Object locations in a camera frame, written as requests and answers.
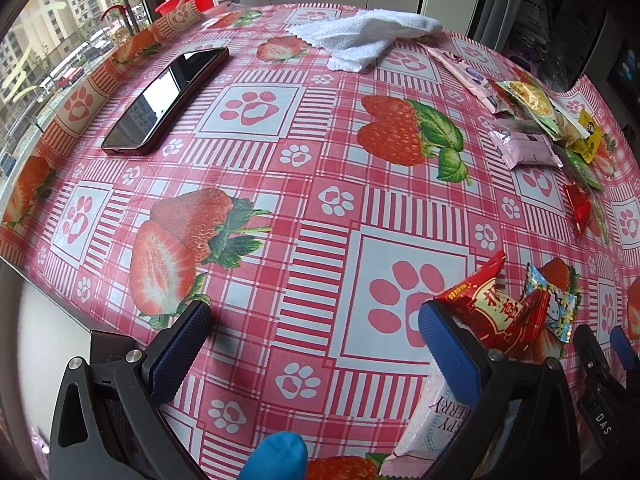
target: white towel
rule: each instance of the white towel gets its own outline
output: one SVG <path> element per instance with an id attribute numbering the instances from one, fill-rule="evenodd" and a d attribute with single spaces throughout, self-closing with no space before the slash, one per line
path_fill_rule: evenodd
<path id="1" fill-rule="evenodd" d="M 394 10 L 359 10 L 355 16 L 287 27 L 312 46 L 332 55 L 329 70 L 359 72 L 376 60 L 397 38 L 419 38 L 442 30 L 433 18 Z"/>

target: phone screen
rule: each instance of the phone screen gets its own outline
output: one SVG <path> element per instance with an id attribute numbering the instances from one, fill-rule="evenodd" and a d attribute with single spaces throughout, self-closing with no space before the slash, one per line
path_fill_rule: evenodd
<path id="1" fill-rule="evenodd" d="M 225 49 L 188 52 L 174 59 L 127 108 L 104 138 L 105 148 L 136 148 L 153 133 L 189 83 Z"/>

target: red snack bag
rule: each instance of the red snack bag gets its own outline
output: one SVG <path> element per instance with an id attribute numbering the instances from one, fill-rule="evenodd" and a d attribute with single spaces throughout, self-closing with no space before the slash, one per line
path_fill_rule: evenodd
<path id="1" fill-rule="evenodd" d="M 506 255 L 499 251 L 466 280 L 445 290 L 438 300 L 466 324 L 484 348 L 520 356 L 544 326 L 549 295 L 533 292 L 522 302 L 495 288 Z"/>

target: metal screw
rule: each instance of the metal screw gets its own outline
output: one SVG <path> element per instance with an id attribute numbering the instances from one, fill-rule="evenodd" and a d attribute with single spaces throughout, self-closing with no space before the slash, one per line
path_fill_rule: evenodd
<path id="1" fill-rule="evenodd" d="M 489 356 L 489 359 L 491 359 L 491 361 L 493 361 L 494 363 L 499 363 L 504 359 L 504 354 L 497 348 L 489 349 L 486 352 L 486 354 Z"/>
<path id="2" fill-rule="evenodd" d="M 555 357 L 550 357 L 549 359 L 547 359 L 546 365 L 552 370 L 562 370 L 562 365 L 560 364 L 560 361 L 558 361 L 558 359 L 556 359 Z"/>
<path id="3" fill-rule="evenodd" d="M 137 363 L 138 361 L 140 361 L 141 357 L 142 352 L 140 350 L 131 350 L 129 351 L 129 353 L 127 353 L 127 363 Z"/>
<path id="4" fill-rule="evenodd" d="M 71 361 L 69 361 L 69 368 L 71 370 L 76 370 L 77 368 L 82 366 L 82 358 L 81 357 L 74 357 L 73 359 L 71 359 Z"/>

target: pink snack package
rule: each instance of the pink snack package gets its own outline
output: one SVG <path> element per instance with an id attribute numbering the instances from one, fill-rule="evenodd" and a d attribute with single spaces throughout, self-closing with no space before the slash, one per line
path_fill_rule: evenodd
<path id="1" fill-rule="evenodd" d="M 420 391 L 420 400 L 394 452 L 385 458 L 380 476 L 421 478 L 462 426 L 469 408 L 457 402 L 435 361 Z"/>
<path id="2" fill-rule="evenodd" d="M 507 168 L 518 164 L 538 164 L 562 168 L 562 161 L 554 153 L 548 136 L 491 130 L 489 137 L 502 156 Z"/>
<path id="3" fill-rule="evenodd" d="M 444 68 L 449 70 L 492 114 L 500 112 L 513 113 L 513 106 L 498 95 L 495 85 L 492 85 L 484 75 L 469 65 L 463 58 L 439 48 L 430 46 L 425 46 L 425 48 L 431 57 L 441 62 Z"/>

